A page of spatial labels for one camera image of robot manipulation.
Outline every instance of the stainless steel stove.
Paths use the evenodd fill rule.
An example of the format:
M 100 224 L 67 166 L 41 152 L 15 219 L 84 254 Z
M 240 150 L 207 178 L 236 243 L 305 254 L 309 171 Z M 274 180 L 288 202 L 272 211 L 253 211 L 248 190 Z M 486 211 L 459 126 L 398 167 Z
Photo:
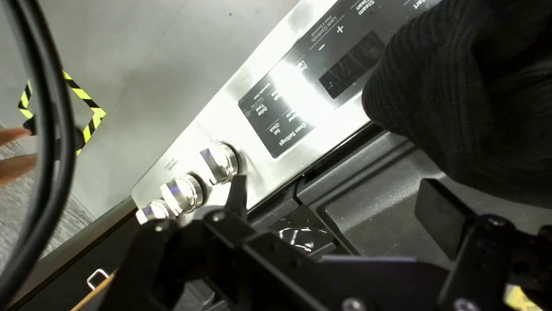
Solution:
M 139 219 L 221 205 L 238 171 L 246 207 L 259 205 L 369 123 L 362 86 L 393 33 L 429 5 L 300 2 L 133 188 Z

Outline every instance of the control knob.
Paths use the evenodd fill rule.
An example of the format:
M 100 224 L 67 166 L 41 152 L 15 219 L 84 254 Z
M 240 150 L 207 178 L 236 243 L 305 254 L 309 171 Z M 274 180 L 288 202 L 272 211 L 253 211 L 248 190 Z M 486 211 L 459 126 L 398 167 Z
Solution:
M 200 155 L 212 174 L 210 185 L 231 181 L 240 173 L 238 152 L 227 143 L 214 143 L 200 150 Z
M 150 219 L 171 219 L 171 218 L 174 216 L 171 214 L 164 200 L 153 200 L 150 205 L 136 211 L 136 219 L 139 224 Z
M 190 173 L 162 185 L 160 193 L 174 216 L 191 212 L 205 202 L 202 180 Z

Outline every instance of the black fabric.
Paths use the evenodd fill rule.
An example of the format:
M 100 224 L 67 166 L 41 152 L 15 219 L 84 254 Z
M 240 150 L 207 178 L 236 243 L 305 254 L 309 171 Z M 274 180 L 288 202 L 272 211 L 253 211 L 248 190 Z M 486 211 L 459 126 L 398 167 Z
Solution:
M 443 0 L 391 38 L 362 102 L 460 183 L 550 195 L 552 0 Z

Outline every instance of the floor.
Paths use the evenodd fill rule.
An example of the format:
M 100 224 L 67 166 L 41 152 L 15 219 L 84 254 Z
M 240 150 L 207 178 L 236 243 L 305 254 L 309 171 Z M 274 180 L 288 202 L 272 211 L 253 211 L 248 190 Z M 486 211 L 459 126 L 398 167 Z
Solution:
M 98 218 L 172 143 L 296 0 L 41 2 L 65 71 L 107 110 L 79 155 L 72 197 Z M 0 123 L 20 124 L 26 83 L 0 17 Z M 89 110 L 74 97 L 76 119 Z M 31 152 L 33 142 L 22 142 Z
M 0 161 L 22 154 L 19 143 L 0 147 Z M 34 174 L 29 173 L 17 181 L 0 188 L 0 271 L 3 269 L 12 247 L 17 242 L 19 230 L 27 212 L 27 200 L 33 190 Z M 65 212 L 57 226 L 45 254 L 69 240 L 74 233 L 91 223 L 93 216 L 74 199 L 67 202 Z

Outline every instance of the black cable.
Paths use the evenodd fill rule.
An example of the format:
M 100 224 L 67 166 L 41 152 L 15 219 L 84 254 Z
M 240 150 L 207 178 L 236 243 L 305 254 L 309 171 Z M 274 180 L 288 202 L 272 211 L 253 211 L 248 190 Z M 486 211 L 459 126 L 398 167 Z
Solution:
M 10 302 L 17 294 L 17 288 L 33 271 L 33 264 L 46 247 L 69 197 L 72 173 L 74 173 L 74 121 L 69 105 L 67 86 L 62 78 L 62 66 L 55 52 L 52 34 L 48 33 L 45 17 L 34 0 L 19 3 L 17 0 L 3 0 L 5 12 L 15 24 L 15 34 L 19 38 L 19 47 L 24 52 L 26 60 L 31 69 L 31 81 L 36 91 L 41 91 L 38 98 L 39 104 L 39 135 L 46 136 L 41 143 L 39 155 L 39 181 L 46 180 L 41 173 L 53 169 L 53 136 L 55 128 L 50 126 L 52 107 L 57 126 L 60 129 L 60 167 L 57 173 L 57 181 L 53 183 L 52 197 L 48 197 L 48 186 L 38 183 L 36 195 L 33 197 L 31 214 L 24 226 L 24 235 L 20 237 L 15 252 L 10 256 L 1 276 L 0 276 L 0 309 Z
M 17 43 L 22 53 L 22 59 L 26 59 L 26 66 L 31 76 L 31 86 L 34 91 L 34 98 L 38 100 L 38 114 L 41 116 L 38 121 L 38 131 L 41 140 L 38 140 L 38 174 L 36 174 L 36 192 L 31 197 L 31 212 L 26 218 L 26 223 L 22 226 L 22 233 L 14 249 L 20 249 L 29 237 L 29 233 L 34 230 L 34 224 L 39 219 L 41 207 L 50 199 L 50 185 L 53 178 L 53 142 L 55 142 L 55 119 L 52 109 L 45 109 L 45 102 L 52 98 L 48 85 L 48 76 L 45 74 L 41 57 L 38 53 L 36 41 L 33 40 L 31 29 L 27 22 L 24 21 L 22 10 L 17 2 L 3 0 L 3 10 L 7 17 L 10 19 L 10 24 L 14 26 L 14 34 L 17 36 Z

